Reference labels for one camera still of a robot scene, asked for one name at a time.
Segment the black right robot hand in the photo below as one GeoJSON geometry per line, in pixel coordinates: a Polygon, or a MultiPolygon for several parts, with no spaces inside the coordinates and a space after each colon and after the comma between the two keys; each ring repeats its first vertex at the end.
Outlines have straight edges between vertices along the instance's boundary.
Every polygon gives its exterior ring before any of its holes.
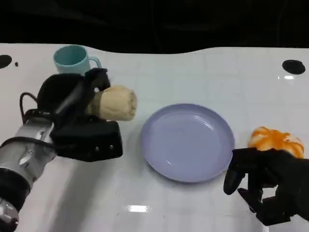
{"type": "Polygon", "coordinates": [[[309,161],[284,150],[234,149],[224,193],[237,191],[265,226],[309,218],[309,161]]]}

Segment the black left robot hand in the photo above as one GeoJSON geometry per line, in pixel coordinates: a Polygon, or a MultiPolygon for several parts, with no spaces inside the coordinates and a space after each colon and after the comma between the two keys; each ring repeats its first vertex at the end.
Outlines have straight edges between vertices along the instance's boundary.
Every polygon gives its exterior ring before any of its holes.
{"type": "Polygon", "coordinates": [[[60,129],[85,115],[96,88],[102,91],[110,86],[105,68],[93,68],[85,75],[55,74],[42,84],[37,95],[37,107],[40,112],[48,113],[55,128],[60,129]]]}

